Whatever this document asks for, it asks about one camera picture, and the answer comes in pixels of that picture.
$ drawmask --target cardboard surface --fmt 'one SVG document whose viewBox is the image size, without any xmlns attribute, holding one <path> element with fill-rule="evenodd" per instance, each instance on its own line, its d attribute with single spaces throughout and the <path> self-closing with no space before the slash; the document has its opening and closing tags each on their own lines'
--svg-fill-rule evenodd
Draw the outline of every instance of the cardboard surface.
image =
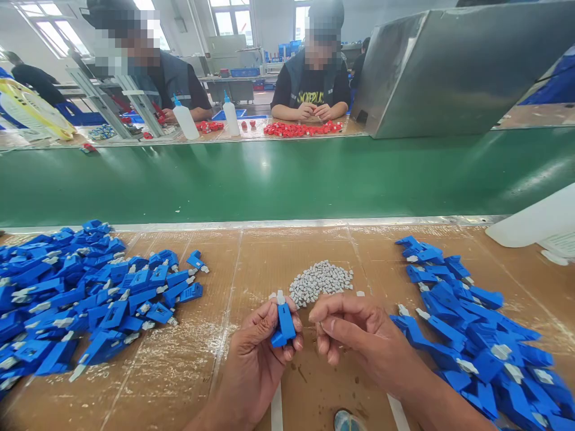
<svg viewBox="0 0 575 431">
<path fill-rule="evenodd" d="M 121 233 L 128 256 L 170 248 L 181 269 L 189 268 L 185 260 L 193 250 L 201 250 L 210 267 L 198 277 L 204 297 L 177 308 L 179 326 L 148 331 L 111 363 L 88 369 L 73 383 L 69 373 L 23 379 L 0 404 L 2 430 L 180 431 L 225 373 L 229 337 L 243 318 L 271 292 L 287 291 L 315 262 L 328 259 L 353 269 L 355 289 L 347 294 L 363 290 L 388 312 L 403 303 L 415 315 L 423 304 L 394 244 L 409 234 L 446 254 L 461 254 L 479 287 L 501 291 L 503 313 L 543 334 L 535 345 L 555 356 L 557 371 L 575 389 L 575 295 L 573 283 L 568 285 L 574 266 L 546 261 L 536 245 L 500 247 L 483 230 L 427 225 Z M 5 236 L 0 244 L 31 237 Z M 282 379 L 284 429 L 331 430 L 340 408 L 362 417 L 369 429 L 397 429 L 387 395 L 371 383 L 353 352 L 346 351 L 336 368 L 319 357 L 308 315 L 301 310 L 304 351 Z M 425 323 L 420 326 L 433 337 Z M 433 367 L 431 359 L 424 360 Z M 418 430 L 406 414 L 410 429 Z M 271 429 L 269 411 L 257 429 Z"/>
</svg>

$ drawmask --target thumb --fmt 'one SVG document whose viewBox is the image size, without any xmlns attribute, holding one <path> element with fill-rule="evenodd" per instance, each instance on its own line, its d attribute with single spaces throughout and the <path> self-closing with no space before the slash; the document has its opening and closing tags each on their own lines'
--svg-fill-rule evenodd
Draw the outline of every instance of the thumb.
<svg viewBox="0 0 575 431">
<path fill-rule="evenodd" d="M 321 325 L 331 338 L 354 350 L 362 351 L 369 343 L 368 334 L 363 329 L 342 318 L 327 316 Z"/>
<path fill-rule="evenodd" d="M 239 354 L 250 353 L 274 333 L 277 325 L 277 307 L 272 304 L 268 314 L 256 325 L 238 331 L 236 342 Z"/>
</svg>

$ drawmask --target white plastic bottle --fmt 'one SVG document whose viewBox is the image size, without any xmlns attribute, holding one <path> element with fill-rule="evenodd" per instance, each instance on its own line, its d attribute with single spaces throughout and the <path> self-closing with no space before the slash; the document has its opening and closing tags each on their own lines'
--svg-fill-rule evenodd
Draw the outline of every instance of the white plastic bottle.
<svg viewBox="0 0 575 431">
<path fill-rule="evenodd" d="M 196 124 L 193 122 L 192 113 L 188 108 L 182 106 L 178 98 L 174 95 L 174 115 L 175 119 L 178 120 L 180 124 L 181 131 L 184 132 L 184 136 L 189 141 L 199 138 L 199 132 L 196 128 Z"/>
<path fill-rule="evenodd" d="M 228 93 L 223 91 L 225 96 L 225 103 L 223 105 L 223 112 L 226 114 L 228 121 L 228 129 L 230 136 L 240 136 L 240 125 L 238 124 L 238 116 L 235 113 L 235 105 L 229 101 Z"/>
</svg>

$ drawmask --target blue connector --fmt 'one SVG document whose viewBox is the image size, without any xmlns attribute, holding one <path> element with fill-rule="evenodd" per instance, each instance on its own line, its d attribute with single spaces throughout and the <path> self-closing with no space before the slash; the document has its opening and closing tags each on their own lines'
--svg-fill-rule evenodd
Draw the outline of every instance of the blue connector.
<svg viewBox="0 0 575 431">
<path fill-rule="evenodd" d="M 277 313 L 279 317 L 277 329 L 271 336 L 271 345 L 274 348 L 285 346 L 289 340 L 296 336 L 292 314 L 281 290 L 277 291 Z"/>
</svg>

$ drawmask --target worker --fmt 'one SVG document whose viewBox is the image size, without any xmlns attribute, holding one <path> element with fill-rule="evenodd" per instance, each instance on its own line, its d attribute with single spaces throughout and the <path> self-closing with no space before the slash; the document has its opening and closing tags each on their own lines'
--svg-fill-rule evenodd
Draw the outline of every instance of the worker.
<svg viewBox="0 0 575 431">
<path fill-rule="evenodd" d="M 271 114 L 282 120 L 339 118 L 351 103 L 347 65 L 341 56 L 341 0 L 314 0 L 304 48 L 277 77 Z"/>
<path fill-rule="evenodd" d="M 87 8 L 84 18 L 115 40 L 127 60 L 127 74 L 162 109 L 168 123 L 177 123 L 174 95 L 194 121 L 211 118 L 210 100 L 192 65 L 157 47 L 148 30 L 150 11 L 140 11 L 132 0 L 88 0 Z"/>
<path fill-rule="evenodd" d="M 352 90 L 352 102 L 355 99 L 355 93 L 358 92 L 359 82 L 361 81 L 361 72 L 364 69 L 365 53 L 367 48 L 370 46 L 371 38 L 366 38 L 361 44 L 361 54 L 355 59 L 352 66 L 352 80 L 349 83 L 349 87 Z"/>
<path fill-rule="evenodd" d="M 66 102 L 62 93 L 54 86 L 59 82 L 53 76 L 48 75 L 42 69 L 25 64 L 18 55 L 11 51 L 5 52 L 4 55 L 14 65 L 10 73 L 16 81 L 34 89 L 41 98 L 53 107 Z"/>
<path fill-rule="evenodd" d="M 253 430 L 271 404 L 286 364 L 303 349 L 303 325 L 291 298 L 296 338 L 273 349 L 270 337 L 278 322 L 276 299 L 251 313 L 231 338 L 222 382 L 214 396 L 184 431 Z M 335 367 L 340 345 L 356 353 L 373 383 L 392 394 L 425 430 L 496 431 L 497 428 L 433 373 L 389 316 L 368 298 L 338 293 L 322 296 L 310 312 L 317 349 Z M 338 411 L 334 429 L 367 430 L 362 421 Z"/>
</svg>

